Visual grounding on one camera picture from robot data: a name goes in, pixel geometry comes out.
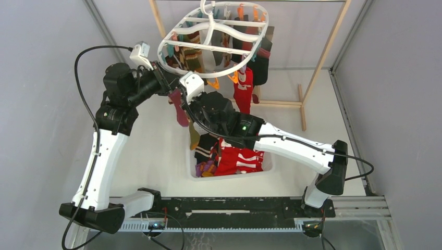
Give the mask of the olive and orange sock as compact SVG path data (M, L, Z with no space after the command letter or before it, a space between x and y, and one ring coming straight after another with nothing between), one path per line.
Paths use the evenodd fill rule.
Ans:
M194 127L194 122L188 118L189 123L189 135L190 135L190 149L195 150L199 144L200 141L200 134Z

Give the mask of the white round clip hanger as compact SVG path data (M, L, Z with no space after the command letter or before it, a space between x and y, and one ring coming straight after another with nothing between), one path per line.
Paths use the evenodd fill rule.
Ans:
M195 52L201 78L224 77L256 60L268 27L268 12L259 4L200 1L162 39L157 55L167 71L184 75L188 53Z

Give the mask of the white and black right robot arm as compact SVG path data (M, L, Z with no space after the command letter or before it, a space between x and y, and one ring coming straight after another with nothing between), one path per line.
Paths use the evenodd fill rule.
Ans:
M260 117L236 111L232 102L218 92L186 97L183 109L205 131L237 148L269 152L313 169L316 179L306 188L302 212L316 216L331 196L344 192L348 144L311 141L286 132Z

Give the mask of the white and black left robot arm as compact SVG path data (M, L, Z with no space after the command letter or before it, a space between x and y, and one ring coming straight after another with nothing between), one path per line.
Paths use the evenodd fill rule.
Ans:
M115 202L110 186L119 155L138 117L137 106L157 94L166 96L179 84L179 75L157 63L153 69L132 69L126 63L105 70L106 88L94 118L91 155L80 186L69 203L60 205L59 214L73 223L109 234L116 233L123 221L142 207L150 217L162 213L163 203L149 192L137 191Z

